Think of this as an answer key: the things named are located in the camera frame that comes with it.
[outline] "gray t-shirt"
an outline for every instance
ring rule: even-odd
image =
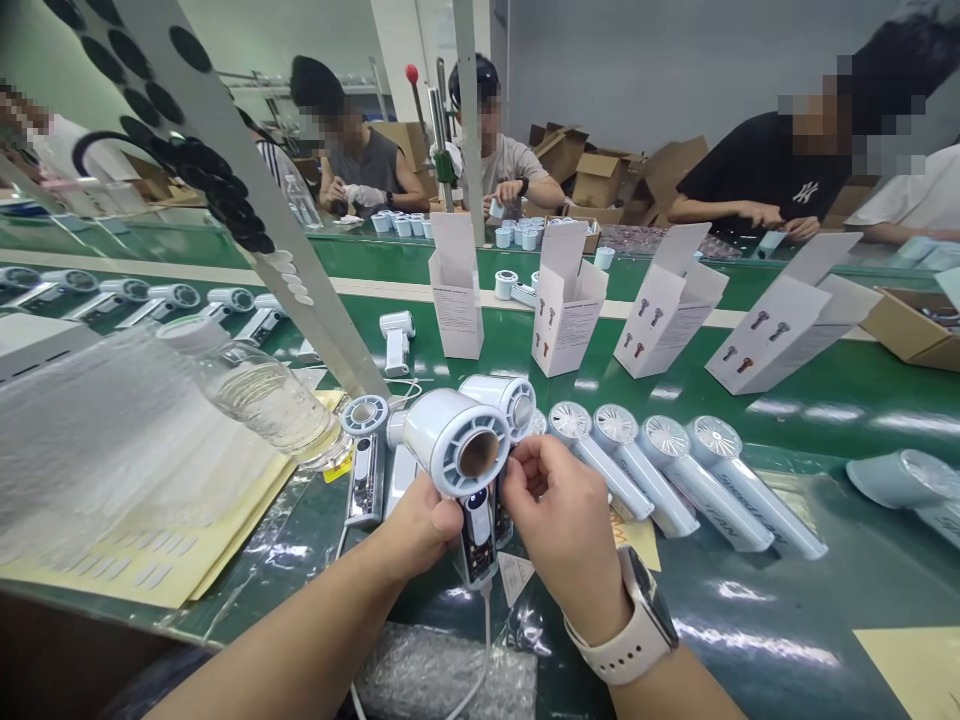
[[[527,178],[536,182],[548,177],[550,173],[543,169],[536,153],[521,142],[508,138],[504,134],[497,135],[497,148],[485,158],[480,158],[481,195],[491,195],[497,185],[507,180],[522,180]],[[463,204],[467,206],[467,173],[464,171],[460,178],[463,188]],[[519,198],[505,208],[504,218],[519,218],[521,213]]]

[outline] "logo on shirt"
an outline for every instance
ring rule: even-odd
[[[810,202],[810,196],[813,195],[819,189],[820,189],[820,183],[818,182],[807,183],[802,188],[800,188],[800,192],[798,192],[796,195],[793,196],[793,200],[794,202],[802,202],[804,205],[806,205],[808,202]]]

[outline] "bubble wrap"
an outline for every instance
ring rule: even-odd
[[[357,677],[365,713],[383,720],[443,720],[473,687],[484,652],[483,643],[387,623]],[[536,699],[536,655],[494,643],[486,680],[460,717],[532,719]]]

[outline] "white box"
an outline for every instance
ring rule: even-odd
[[[530,352],[547,377],[573,372],[607,297],[608,275],[583,259],[587,223],[547,225]]]
[[[817,235],[780,272],[707,362],[728,392],[769,390],[870,314],[879,293],[827,275],[861,235]]]
[[[709,231],[675,225],[657,248],[613,351],[634,380],[669,370],[723,297],[730,278],[695,257]]]
[[[430,289],[443,354],[476,360],[483,348],[483,314],[470,215],[430,213],[430,220],[437,248],[430,256]]]

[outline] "green workbench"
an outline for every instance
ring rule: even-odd
[[[231,241],[209,228],[137,226],[122,237],[121,247],[97,230],[81,243],[49,228],[11,228],[5,221],[0,225],[0,263],[10,264],[12,256],[31,257],[25,252],[68,256],[33,263],[38,269],[62,267],[71,256],[103,258],[104,268],[94,270],[101,279],[118,273],[137,276],[136,269],[151,284],[193,278],[198,266],[249,267]],[[423,245],[347,235],[315,239],[314,247],[331,276],[427,282],[431,249]],[[140,262],[128,266],[124,260]],[[479,250],[478,262],[481,285],[492,289],[494,271],[509,268],[528,276],[537,269],[538,258]],[[643,259],[616,260],[608,297],[632,301],[646,266]],[[763,263],[712,267],[731,278],[720,305],[731,310],[748,309],[777,273],[775,265]],[[867,285],[932,287],[920,275],[843,274]],[[189,282],[203,292],[214,286]],[[457,387],[473,373],[529,375],[544,411],[559,400],[575,400],[591,411],[617,402],[641,419],[663,413],[686,422],[713,414],[730,422],[748,443],[747,462],[781,474],[778,490],[790,494],[830,552],[814,563],[738,554],[706,524],[689,538],[660,538],[663,571],[658,579],[680,635],[750,717],[906,717],[852,630],[960,624],[960,563],[956,551],[912,514],[884,510],[861,496],[842,466],[847,458],[900,447],[960,464],[955,374],[904,365],[876,343],[841,341],[773,390],[733,397],[703,369],[727,330],[701,329],[668,372],[634,381],[611,356],[622,321],[601,319],[580,370],[547,380],[527,346],[517,342],[529,337],[533,326],[532,314],[519,307],[484,309],[486,340],[480,360],[473,362],[443,357],[430,304],[360,296],[344,296],[343,301],[378,362],[384,352],[379,316],[410,310],[417,327],[411,343],[413,375],[430,379],[427,389]],[[51,311],[61,315],[68,309],[65,302]],[[236,331],[245,321],[230,318],[226,326]],[[95,327],[108,332],[113,322],[107,317]],[[284,323],[265,349],[289,359],[300,340],[296,329]],[[147,632],[229,643],[331,561],[345,493],[345,482],[326,485],[295,476],[207,597],[179,611],[20,583],[0,587]],[[361,537],[351,533],[349,542]],[[507,552],[526,557],[519,538]],[[391,620],[481,640],[482,599],[448,592],[459,585],[451,564],[441,562],[407,588]],[[537,716],[612,717],[603,686],[567,641],[559,611],[539,579],[527,585],[512,610],[499,580],[493,598],[498,642],[538,655]]]

